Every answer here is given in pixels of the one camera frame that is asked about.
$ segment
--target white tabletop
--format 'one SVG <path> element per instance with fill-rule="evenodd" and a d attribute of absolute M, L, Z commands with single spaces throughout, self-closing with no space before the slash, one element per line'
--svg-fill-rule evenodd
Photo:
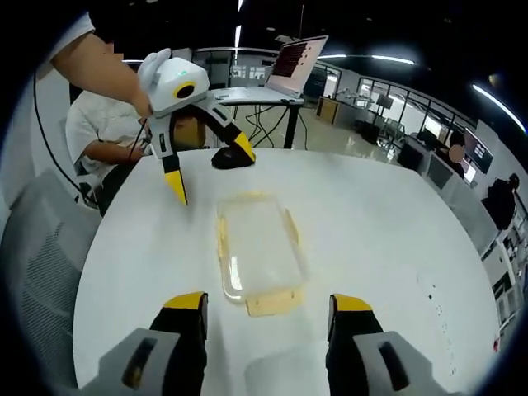
<path fill-rule="evenodd" d="M 211 90 L 221 105 L 282 105 L 284 101 L 290 105 L 300 106 L 304 99 L 292 97 L 267 87 L 231 87 Z"/>
<path fill-rule="evenodd" d="M 187 207 L 154 157 L 139 162 L 114 199 L 77 295 L 79 386 L 97 375 L 98 360 L 113 346 L 135 328 L 148 328 L 167 300 L 197 290 L 210 300 L 204 395 L 253 394 L 255 375 L 247 368 L 299 348 L 313 357 L 309 372 L 322 371 L 304 378 L 320 394 L 327 388 L 321 345 L 332 293 L 368 302 L 384 330 L 399 332 L 432 362 L 447 390 L 472 389 L 482 379 L 498 330 L 493 293 L 468 235 L 415 172 L 265 148 L 255 150 L 255 166 L 219 171 L 210 165 L 214 152 L 181 153 Z M 250 318 L 223 295 L 216 204 L 243 191 L 275 194 L 299 229 L 311 280 L 304 304 L 288 315 Z M 303 377 L 301 367 L 282 373 L 284 381 Z"/>

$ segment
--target ceiling light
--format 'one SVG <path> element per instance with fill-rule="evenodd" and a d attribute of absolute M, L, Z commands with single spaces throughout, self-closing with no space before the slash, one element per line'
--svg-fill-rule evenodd
<path fill-rule="evenodd" d="M 525 129 L 525 127 L 523 126 L 523 124 L 521 123 L 521 121 L 520 121 L 517 117 L 515 117 L 515 115 L 510 111 L 510 109 L 508 109 L 506 106 L 504 106 L 504 105 L 503 105 L 503 104 L 502 104 L 497 98 L 495 98 L 491 93 L 484 91 L 481 87 L 479 87 L 479 86 L 477 86 L 477 85 L 475 85 L 475 84 L 473 84 L 473 89 L 474 89 L 475 91 L 477 91 L 478 93 L 484 95 L 487 99 L 489 99 L 490 101 L 492 101 L 493 103 L 495 103 L 497 106 L 499 106 L 500 109 L 501 109 L 502 111 L 504 111 L 506 114 L 508 114 L 508 115 L 510 116 L 510 118 L 511 118 L 512 120 L 514 120 L 515 123 L 516 123 L 517 125 L 519 125 L 519 128 L 521 128 L 522 131 L 523 131 L 524 133 L 526 133 L 526 129 Z"/>
<path fill-rule="evenodd" d="M 400 62 L 402 64 L 414 64 L 414 62 L 412 60 L 401 59 L 401 58 L 393 58 L 392 56 L 372 55 L 372 58 L 374 58 L 374 59 L 382 59 L 382 60 L 392 60 L 393 62 Z"/>
<path fill-rule="evenodd" d="M 335 55 L 321 55 L 318 59 L 332 59 L 332 58 L 346 58 L 344 54 L 335 54 Z"/>
<path fill-rule="evenodd" d="M 240 31 L 242 30 L 242 25 L 238 25 L 237 29 L 234 31 L 234 46 L 238 48 L 238 43 L 240 42 Z"/>

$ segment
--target seated person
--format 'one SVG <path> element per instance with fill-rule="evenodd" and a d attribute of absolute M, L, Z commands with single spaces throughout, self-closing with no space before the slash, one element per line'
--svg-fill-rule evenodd
<path fill-rule="evenodd" d="M 145 128 L 132 149 L 142 122 L 128 103 L 88 91 L 82 92 L 68 111 L 68 151 L 77 169 L 97 176 L 101 189 L 96 199 L 101 215 L 144 155 L 148 144 Z"/>
<path fill-rule="evenodd" d="M 465 170 L 460 165 L 464 159 L 464 135 L 453 132 L 449 137 L 449 148 L 438 148 L 435 154 L 451 167 L 460 177 L 464 179 Z"/>
<path fill-rule="evenodd" d="M 488 188 L 482 203 L 499 230 L 507 229 L 515 214 L 514 192 L 519 188 L 519 177 L 512 173 L 510 180 L 497 179 Z"/>

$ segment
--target white sleeve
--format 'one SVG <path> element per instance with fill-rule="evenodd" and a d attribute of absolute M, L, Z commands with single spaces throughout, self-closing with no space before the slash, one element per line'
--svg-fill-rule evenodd
<path fill-rule="evenodd" d="M 98 140 L 95 128 L 76 106 L 71 106 L 66 118 L 66 144 L 72 162 L 76 163 L 95 140 Z"/>
<path fill-rule="evenodd" d="M 72 27 L 70 27 L 67 31 L 64 32 L 59 42 L 55 45 L 55 47 L 51 50 L 48 57 L 46 58 L 45 64 L 47 64 L 66 45 L 68 45 L 78 37 L 86 35 L 87 33 L 90 33 L 94 30 L 95 28 L 93 27 L 90 16 L 87 13 L 81 16 L 79 20 L 72 25 Z"/>

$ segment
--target glass wall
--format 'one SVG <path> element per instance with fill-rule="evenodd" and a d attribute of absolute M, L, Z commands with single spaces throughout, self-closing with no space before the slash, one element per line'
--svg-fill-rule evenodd
<path fill-rule="evenodd" d="M 455 115 L 435 102 L 431 102 L 424 129 L 433 133 L 442 143 L 447 141 Z"/>
<path fill-rule="evenodd" d="M 389 94 L 389 85 L 382 82 L 374 82 L 374 86 L 370 90 L 370 99 L 373 103 L 370 105 L 370 110 L 374 113 L 378 113 L 381 116 L 381 113 L 384 111 L 384 108 L 378 106 L 376 103 L 381 95 L 387 96 Z"/>
<path fill-rule="evenodd" d="M 412 92 L 408 94 L 403 107 L 402 119 L 399 121 L 405 128 L 405 134 L 415 134 L 422 130 L 428 107 L 429 101 L 425 97 Z"/>
<path fill-rule="evenodd" d="M 359 90 L 360 96 L 370 99 L 370 94 L 372 93 L 373 86 L 374 86 L 374 81 L 369 80 L 367 78 L 362 78 L 360 82 L 360 90 Z M 368 109 L 368 104 L 369 104 L 368 101 L 361 101 L 361 100 L 356 101 L 357 106 L 366 107 L 367 109 Z"/>
<path fill-rule="evenodd" d="M 382 116 L 385 122 L 399 123 L 405 134 L 428 130 L 446 145 L 449 145 L 449 137 L 454 132 L 474 135 L 475 127 L 467 120 L 455 115 L 442 105 L 405 88 L 362 78 L 357 93 L 370 100 L 358 99 L 356 105 L 365 107 L 374 113 L 382 111 L 382 108 L 376 104 L 380 95 L 388 95 L 393 100 L 393 104 L 390 108 L 384 108 L 379 116 Z"/>
<path fill-rule="evenodd" d="M 403 114 L 403 108 L 405 107 L 405 101 L 407 100 L 408 92 L 400 87 L 390 87 L 389 98 L 393 100 L 393 105 L 390 109 L 385 109 L 383 117 L 389 121 L 399 122 Z"/>

